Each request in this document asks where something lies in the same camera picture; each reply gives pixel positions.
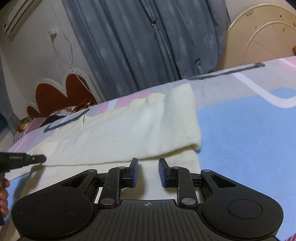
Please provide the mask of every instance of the headboard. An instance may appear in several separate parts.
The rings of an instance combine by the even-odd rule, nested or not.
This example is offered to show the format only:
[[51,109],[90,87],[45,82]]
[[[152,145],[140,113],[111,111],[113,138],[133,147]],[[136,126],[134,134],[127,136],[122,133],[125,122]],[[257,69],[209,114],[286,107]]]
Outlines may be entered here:
[[54,111],[76,106],[86,99],[91,100],[92,104],[100,103],[87,74],[76,68],[65,73],[62,84],[52,79],[42,79],[37,84],[35,98],[35,102],[28,104],[27,113],[36,118],[48,117]]

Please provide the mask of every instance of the crosshair logo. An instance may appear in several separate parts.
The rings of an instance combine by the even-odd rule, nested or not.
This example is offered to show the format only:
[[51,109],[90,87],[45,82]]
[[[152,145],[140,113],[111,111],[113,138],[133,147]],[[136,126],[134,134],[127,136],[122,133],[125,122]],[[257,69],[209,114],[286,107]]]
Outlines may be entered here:
[[150,207],[150,206],[153,205],[153,204],[150,203],[150,202],[146,202],[146,203],[144,203],[143,205],[145,205],[146,207]]

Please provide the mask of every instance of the finger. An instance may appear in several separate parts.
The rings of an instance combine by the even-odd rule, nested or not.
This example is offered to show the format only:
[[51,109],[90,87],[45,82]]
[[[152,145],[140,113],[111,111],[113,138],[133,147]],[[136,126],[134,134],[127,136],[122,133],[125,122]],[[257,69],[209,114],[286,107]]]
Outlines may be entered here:
[[0,207],[1,208],[7,208],[8,207],[8,201],[7,200],[0,200]]
[[0,208],[0,211],[2,213],[2,217],[6,217],[9,214],[8,208]]
[[10,181],[8,181],[6,178],[4,178],[4,180],[3,180],[3,187],[4,188],[7,188],[9,186],[10,186]]
[[2,189],[0,191],[0,199],[1,200],[6,200],[8,198],[8,192],[6,189]]

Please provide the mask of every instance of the white cable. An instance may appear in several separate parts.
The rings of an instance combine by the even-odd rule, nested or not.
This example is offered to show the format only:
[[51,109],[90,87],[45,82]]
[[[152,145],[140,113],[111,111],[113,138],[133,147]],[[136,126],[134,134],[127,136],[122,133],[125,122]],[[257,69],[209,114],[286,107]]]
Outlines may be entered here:
[[[60,27],[60,29],[61,29],[61,31],[62,31],[62,34],[63,34],[63,36],[64,36],[64,38],[68,41],[68,43],[70,44],[70,58],[68,59],[68,60],[66,60],[66,58],[64,58],[65,60],[66,60],[66,62],[60,62],[60,61],[58,61],[60,64],[66,64],[66,63],[68,63],[69,65],[70,65],[70,67],[71,67],[71,69],[73,69],[73,66],[72,66],[72,64],[70,63],[70,60],[72,59],[72,63],[73,63],[73,48],[72,48],[72,44],[71,44],[71,42],[70,42],[70,40],[66,37],[66,35],[65,35],[65,33],[64,33],[64,30],[63,30],[63,28],[62,28],[62,26],[61,26],[61,23],[60,23],[60,20],[59,20],[59,18],[58,18],[58,16],[57,16],[57,14],[56,14],[56,12],[55,12],[55,10],[54,10],[54,7],[53,7],[53,5],[52,5],[52,2],[50,3],[50,5],[51,5],[51,7],[52,7],[52,10],[53,10],[53,12],[54,12],[54,14],[55,14],[55,16],[56,16],[56,18],[57,18],[57,21],[58,21],[58,23],[59,23],[59,27]],[[58,52],[60,52],[60,55],[62,55],[62,52],[60,51],[60,50],[58,50],[58,48],[55,46],[55,44],[53,43],[53,40],[52,39],[50,39],[49,38],[49,41],[50,41],[50,43],[52,44],[52,46],[54,47],[54,53],[55,53],[55,55],[56,55],[56,57],[57,57],[57,59],[58,59]],[[82,80],[79,78],[79,76],[77,75],[77,73],[75,73],[75,75],[77,76],[77,78],[78,78],[78,80],[80,81],[80,83],[86,88],[86,90],[89,92],[89,93],[91,93],[92,94],[92,92],[86,87],[86,85],[82,82]]]

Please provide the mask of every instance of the mattress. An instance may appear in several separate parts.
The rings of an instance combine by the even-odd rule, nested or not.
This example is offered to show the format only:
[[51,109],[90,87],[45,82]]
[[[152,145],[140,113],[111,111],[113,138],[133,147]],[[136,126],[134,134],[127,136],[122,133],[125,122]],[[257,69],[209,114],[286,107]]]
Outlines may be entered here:
[[[211,169],[275,199],[284,210],[280,240],[296,239],[296,57],[251,64],[140,91],[87,110],[94,116],[128,105],[149,93],[166,93],[190,83],[197,104],[202,147],[201,169]],[[81,112],[51,124],[54,131]],[[48,126],[20,139],[10,151],[26,152],[51,135]],[[11,181],[9,208],[19,198],[28,174]]]

